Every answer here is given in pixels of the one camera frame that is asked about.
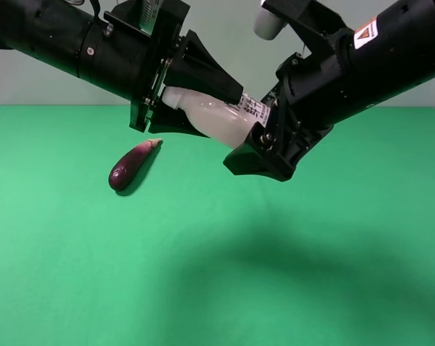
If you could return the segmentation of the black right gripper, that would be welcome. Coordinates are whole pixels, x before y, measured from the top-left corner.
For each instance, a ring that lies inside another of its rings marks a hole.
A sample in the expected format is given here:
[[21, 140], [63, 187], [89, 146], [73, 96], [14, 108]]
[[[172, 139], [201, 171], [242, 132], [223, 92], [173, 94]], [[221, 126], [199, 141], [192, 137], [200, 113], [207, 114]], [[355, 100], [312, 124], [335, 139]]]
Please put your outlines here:
[[233, 175], [290, 180], [301, 159], [332, 130], [307, 125], [294, 109], [294, 82], [305, 70], [305, 62], [295, 53], [277, 68], [278, 81], [260, 100], [271, 109], [266, 126], [255, 124], [245, 141], [224, 159], [224, 166]]

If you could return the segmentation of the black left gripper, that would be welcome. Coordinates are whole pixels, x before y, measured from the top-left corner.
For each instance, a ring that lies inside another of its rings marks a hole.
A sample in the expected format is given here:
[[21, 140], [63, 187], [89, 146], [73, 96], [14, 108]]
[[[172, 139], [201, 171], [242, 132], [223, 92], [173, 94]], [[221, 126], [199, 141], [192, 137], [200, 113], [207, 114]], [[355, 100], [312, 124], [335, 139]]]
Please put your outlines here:
[[207, 138], [191, 125], [181, 109], [164, 104], [155, 107], [163, 79], [168, 87], [197, 91], [233, 105], [240, 102], [243, 86], [216, 62], [194, 31], [188, 31], [180, 41], [189, 5], [183, 1], [163, 1], [151, 35], [139, 27], [140, 7], [140, 1], [124, 1], [104, 13], [104, 19], [115, 31], [128, 34], [137, 48], [145, 50], [144, 57], [134, 64], [139, 72], [134, 76], [131, 94], [130, 127], [144, 132], [149, 123], [149, 112], [153, 110], [149, 133], [181, 133]]

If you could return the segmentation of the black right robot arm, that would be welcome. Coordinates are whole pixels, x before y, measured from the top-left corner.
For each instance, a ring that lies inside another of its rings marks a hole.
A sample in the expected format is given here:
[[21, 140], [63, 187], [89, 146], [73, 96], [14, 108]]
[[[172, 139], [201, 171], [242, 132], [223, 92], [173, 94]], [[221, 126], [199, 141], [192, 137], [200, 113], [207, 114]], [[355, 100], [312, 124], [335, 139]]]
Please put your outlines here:
[[235, 175], [284, 182], [333, 126], [435, 78], [435, 1], [397, 1], [358, 30], [318, 1], [264, 1], [310, 54], [288, 57], [271, 112], [224, 160]]

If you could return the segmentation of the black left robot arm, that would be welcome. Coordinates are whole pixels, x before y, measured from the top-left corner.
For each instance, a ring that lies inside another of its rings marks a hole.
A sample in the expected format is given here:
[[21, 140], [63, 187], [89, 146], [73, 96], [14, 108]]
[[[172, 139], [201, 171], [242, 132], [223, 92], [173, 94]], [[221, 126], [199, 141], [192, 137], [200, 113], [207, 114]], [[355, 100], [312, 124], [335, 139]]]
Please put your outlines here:
[[78, 1], [0, 1], [0, 50], [17, 50], [131, 103], [134, 130], [192, 133], [169, 115], [160, 87], [179, 87], [237, 104], [243, 93], [197, 34], [181, 35], [183, 1], [123, 1], [92, 13]]

